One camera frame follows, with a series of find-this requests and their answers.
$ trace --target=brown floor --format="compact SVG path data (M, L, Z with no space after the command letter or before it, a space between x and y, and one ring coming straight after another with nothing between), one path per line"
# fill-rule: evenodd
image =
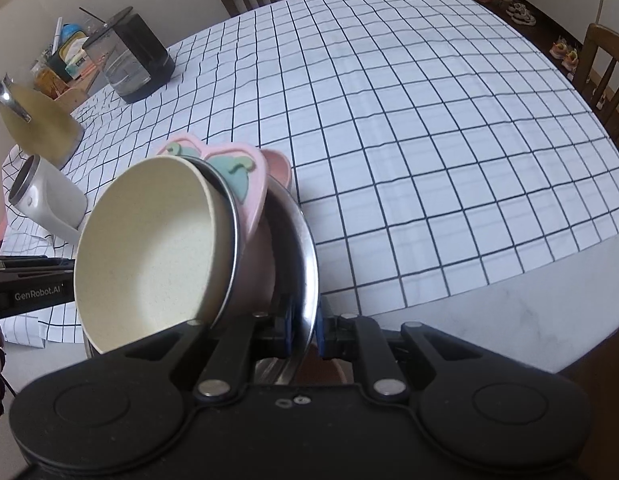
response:
M534 27L513 23L504 9L493 4L486 4L485 7L547 54L548 59L554 61L561 72L567 75L560 61L549 56L549 50L559 36L566 38L572 45L577 44L574 38L524 0L515 1L521 1L530 8L537 19ZM606 125L607 130L612 132L618 122L619 114L614 112ZM619 148L619 138L615 139L615 143ZM619 330L562 373L579 384L592 401L592 433L579 460L581 467L594 480L619 480Z

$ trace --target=table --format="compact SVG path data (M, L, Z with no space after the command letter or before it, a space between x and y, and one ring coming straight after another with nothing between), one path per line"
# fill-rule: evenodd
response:
M421 320L554 371L619 325L616 149L476 2L286 0L169 51L174 78L147 100L107 87L75 111L85 134L64 171L88 210L184 131L267 146L292 161L335 312ZM6 161L6 192L22 160ZM13 254L74 256L12 210L10 226ZM82 338L72 304L4 326Z

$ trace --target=screw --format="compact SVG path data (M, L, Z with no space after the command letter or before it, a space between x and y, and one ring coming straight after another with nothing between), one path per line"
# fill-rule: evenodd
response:
M406 389L405 383L398 379L381 379L374 383L374 391L384 397L401 394Z
M220 397L230 391L231 387L220 379L207 379L198 385L198 391L205 397Z
M294 404L299 404L300 406L303 406L304 404L309 404L310 402L311 399L304 395L297 395L296 397L294 397Z
M283 410L287 410L294 406L294 403L291 402L291 400L289 399L277 399L276 402L274 402L274 404L278 406L279 408L282 408Z

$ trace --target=beige bowl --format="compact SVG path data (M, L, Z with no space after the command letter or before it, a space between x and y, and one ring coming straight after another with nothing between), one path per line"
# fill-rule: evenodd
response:
M224 199L177 156L142 160L91 213L74 269L84 332L107 352L189 319L213 321L232 268Z

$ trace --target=white mug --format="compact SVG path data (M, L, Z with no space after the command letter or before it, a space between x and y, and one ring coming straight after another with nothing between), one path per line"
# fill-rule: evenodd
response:
M53 164L32 155L20 168L9 202L54 236L76 245L87 197Z

